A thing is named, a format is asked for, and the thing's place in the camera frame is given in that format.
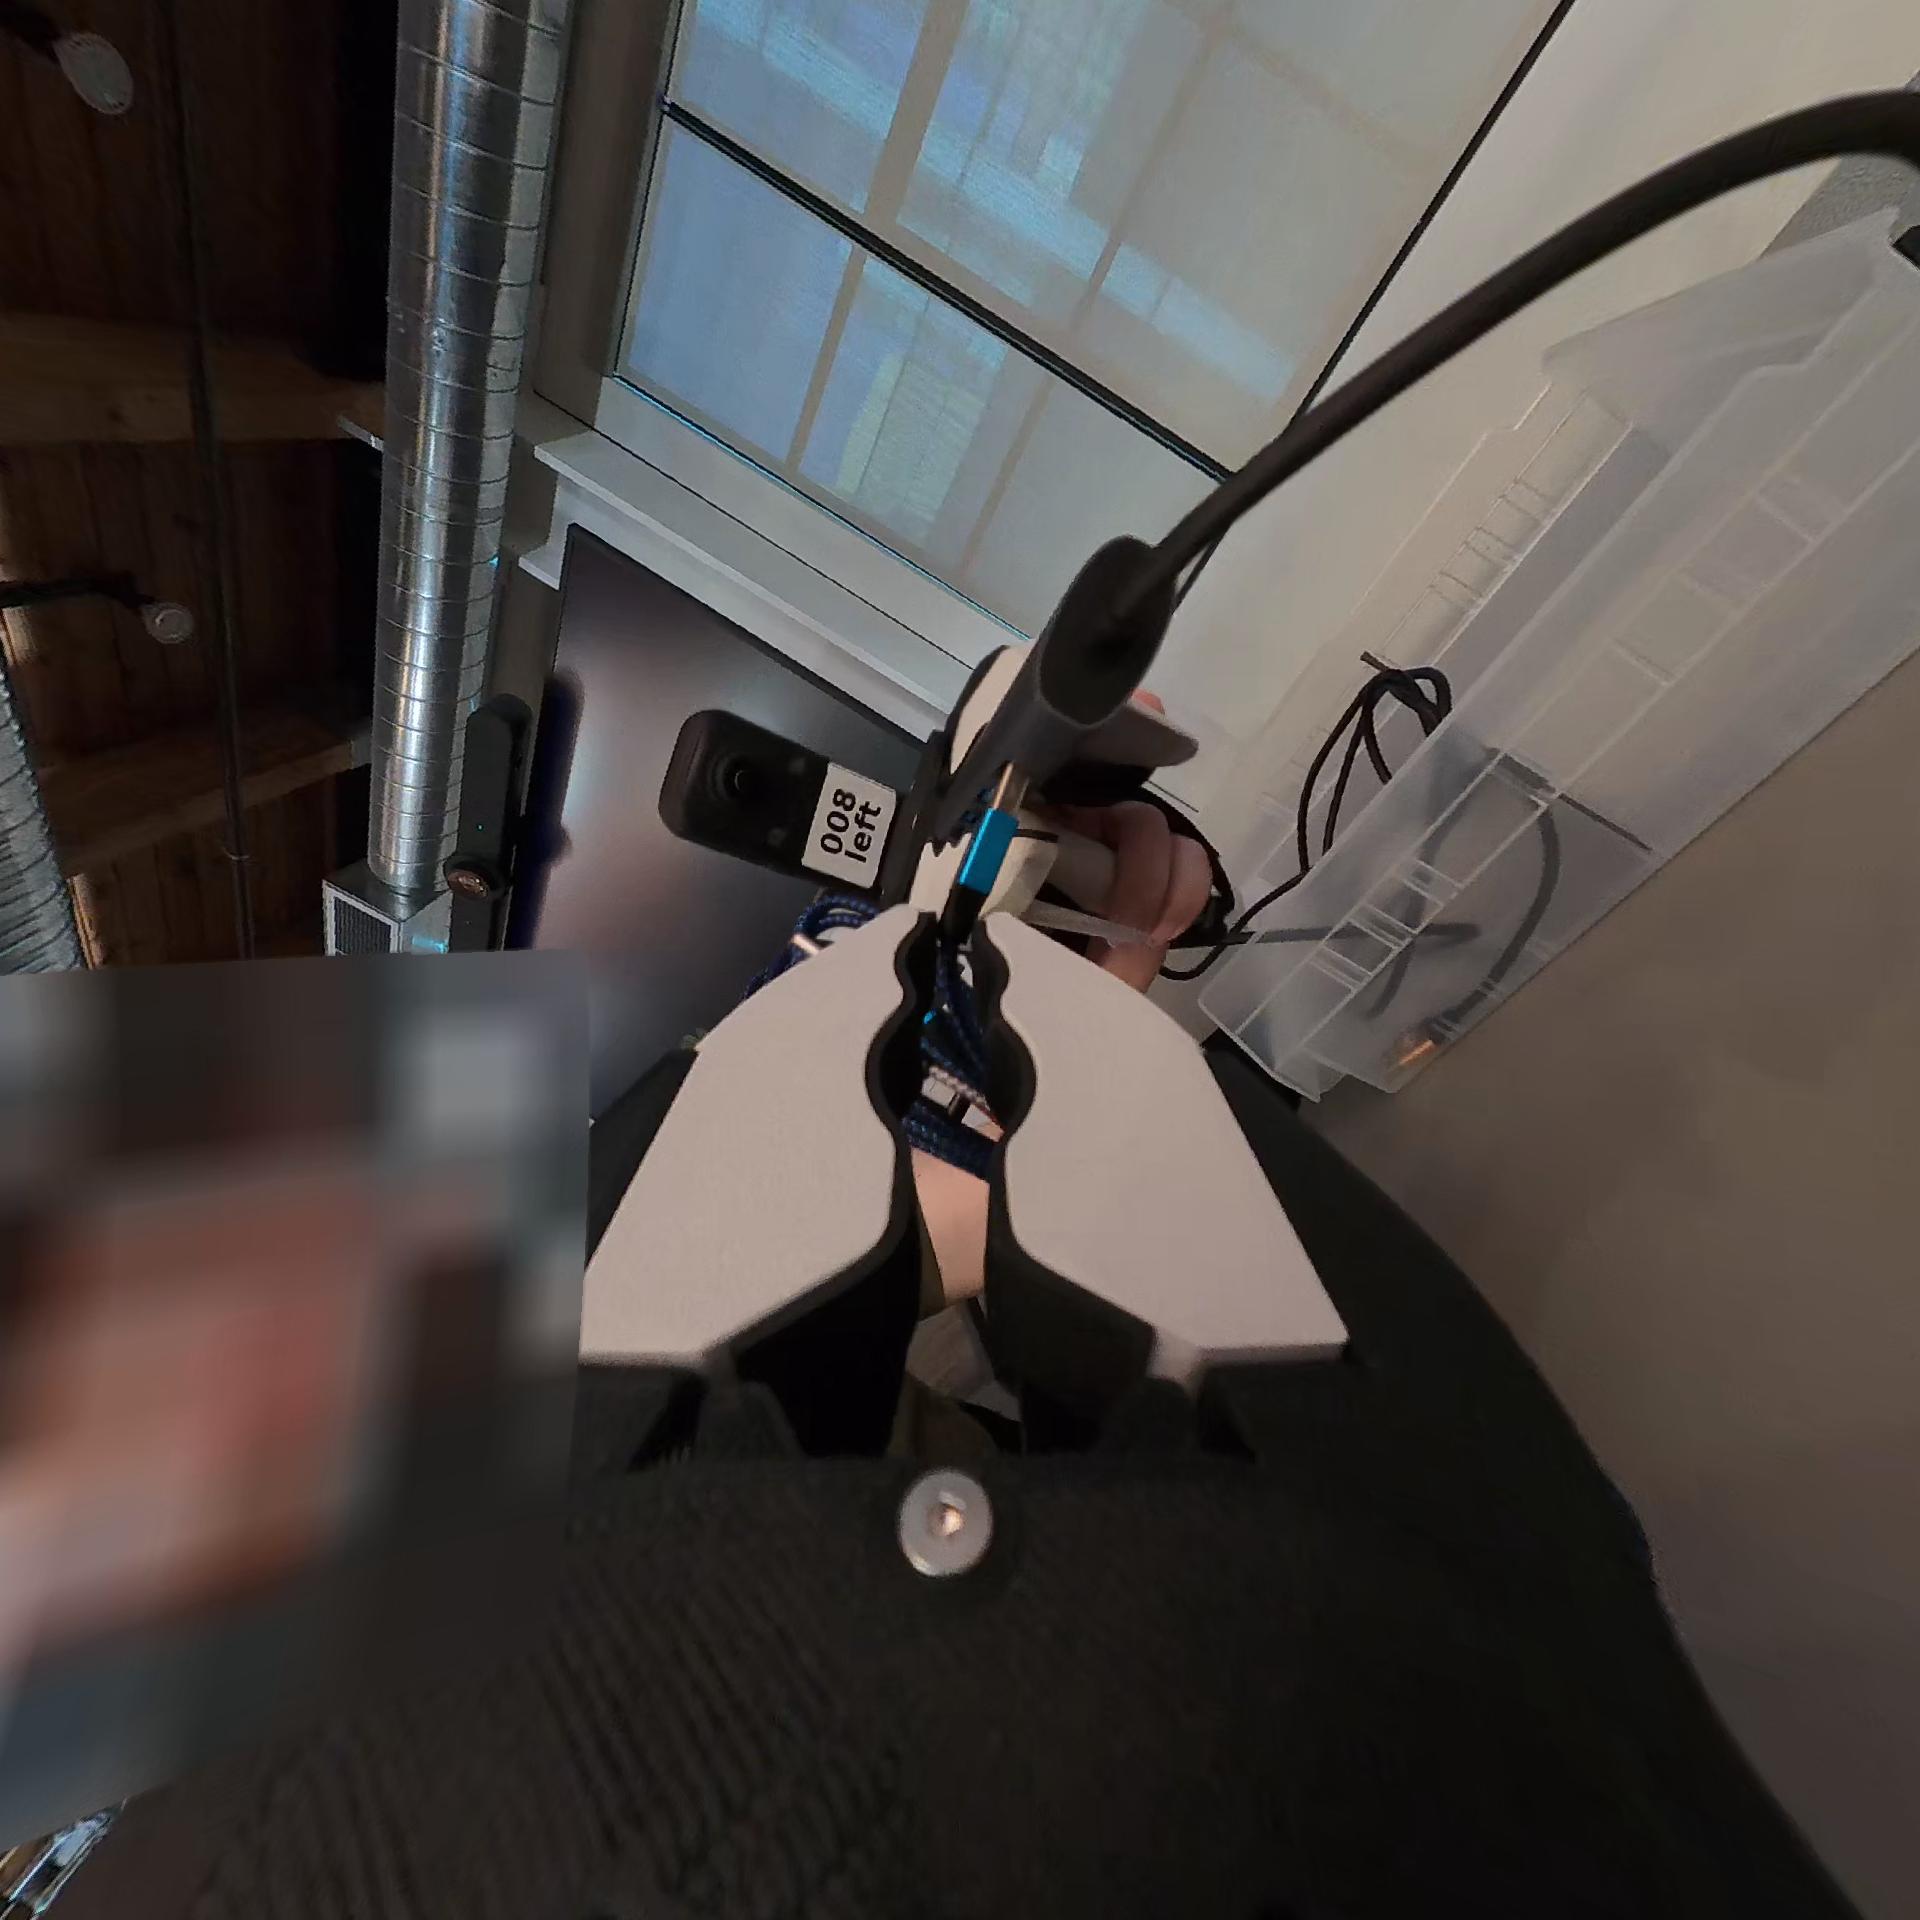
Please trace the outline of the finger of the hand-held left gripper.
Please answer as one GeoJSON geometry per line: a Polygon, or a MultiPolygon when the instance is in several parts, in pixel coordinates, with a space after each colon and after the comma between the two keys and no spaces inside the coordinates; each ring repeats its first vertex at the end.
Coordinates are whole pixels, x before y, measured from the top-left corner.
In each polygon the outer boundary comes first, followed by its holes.
{"type": "Polygon", "coordinates": [[[999,863],[999,909],[1016,918],[1061,906],[1070,922],[1107,920],[1115,853],[1080,832],[1020,823],[999,863]]]}
{"type": "Polygon", "coordinates": [[[1035,640],[1002,646],[974,671],[948,724],[948,766],[1034,766],[1046,738],[1035,640]]]}

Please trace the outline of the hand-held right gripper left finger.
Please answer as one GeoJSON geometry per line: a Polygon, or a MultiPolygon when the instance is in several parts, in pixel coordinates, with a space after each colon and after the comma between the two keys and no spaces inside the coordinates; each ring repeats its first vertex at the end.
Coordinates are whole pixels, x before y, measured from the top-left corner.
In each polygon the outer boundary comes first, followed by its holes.
{"type": "Polygon", "coordinates": [[[920,1225],[902,967],[798,967],[711,1031],[586,1268],[586,1357],[893,1406],[920,1225]]]}

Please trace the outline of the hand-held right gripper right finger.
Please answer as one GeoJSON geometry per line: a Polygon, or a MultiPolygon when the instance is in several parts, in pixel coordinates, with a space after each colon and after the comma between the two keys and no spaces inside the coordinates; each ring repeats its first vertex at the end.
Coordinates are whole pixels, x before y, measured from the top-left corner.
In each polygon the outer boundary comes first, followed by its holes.
{"type": "Polygon", "coordinates": [[[1010,917],[976,926],[999,1141],[986,1314],[1026,1399],[1330,1360],[1348,1329],[1210,1060],[1155,1000],[1010,917]]]}

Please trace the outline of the grey metal USB hub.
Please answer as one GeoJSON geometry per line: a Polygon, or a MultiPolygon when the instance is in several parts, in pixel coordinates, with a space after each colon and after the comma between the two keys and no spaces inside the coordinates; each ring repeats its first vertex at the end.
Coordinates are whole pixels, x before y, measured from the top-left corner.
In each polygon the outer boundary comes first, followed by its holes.
{"type": "Polygon", "coordinates": [[[928,816],[928,840],[966,838],[1012,773],[1035,798],[1078,766],[1150,774],[1183,766],[1197,738],[1136,702],[1172,614],[1172,577],[1155,551],[1117,537],[1077,572],[1007,690],[966,744],[928,816]]]}

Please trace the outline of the clear plastic bin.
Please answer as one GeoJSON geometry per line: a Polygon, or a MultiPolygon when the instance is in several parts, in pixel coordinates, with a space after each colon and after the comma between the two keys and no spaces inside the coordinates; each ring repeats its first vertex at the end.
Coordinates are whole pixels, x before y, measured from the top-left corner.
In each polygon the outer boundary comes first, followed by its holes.
{"type": "Polygon", "coordinates": [[[1915,221],[1566,338],[1263,728],[1197,1014],[1404,1088],[1915,650],[1915,221]]]}

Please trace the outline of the person's left hand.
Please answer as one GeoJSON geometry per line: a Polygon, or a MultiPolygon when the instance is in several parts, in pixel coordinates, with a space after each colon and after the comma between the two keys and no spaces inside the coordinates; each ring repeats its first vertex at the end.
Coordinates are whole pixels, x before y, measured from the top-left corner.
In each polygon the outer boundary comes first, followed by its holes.
{"type": "Polygon", "coordinates": [[[1087,936],[1085,959],[1125,986],[1148,994],[1162,973],[1170,944],[1207,909],[1211,863],[1186,816],[1159,798],[1119,800],[1111,807],[1074,807],[1066,814],[1074,832],[1111,853],[1111,884],[1092,913],[1130,927],[1131,942],[1087,936]]]}

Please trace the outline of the black monitor screen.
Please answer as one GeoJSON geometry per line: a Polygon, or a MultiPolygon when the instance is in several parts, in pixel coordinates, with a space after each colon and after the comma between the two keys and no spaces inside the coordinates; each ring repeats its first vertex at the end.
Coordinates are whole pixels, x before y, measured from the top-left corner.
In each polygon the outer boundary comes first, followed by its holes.
{"type": "Polygon", "coordinates": [[[559,537],[558,593],[556,666],[580,718],[539,946],[578,952],[611,1013],[680,1032],[732,1006],[812,894],[662,824],[686,720],[730,711],[859,773],[906,776],[926,716],[885,678],[824,678],[580,524],[559,537]]]}

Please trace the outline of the silver ventilation duct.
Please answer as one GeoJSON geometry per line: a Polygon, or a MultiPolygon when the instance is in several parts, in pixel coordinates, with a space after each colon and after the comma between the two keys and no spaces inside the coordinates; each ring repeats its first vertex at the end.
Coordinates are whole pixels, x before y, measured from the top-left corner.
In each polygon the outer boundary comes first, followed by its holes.
{"type": "Polygon", "coordinates": [[[397,6],[370,828],[327,954],[447,949],[573,9],[397,6]]]}

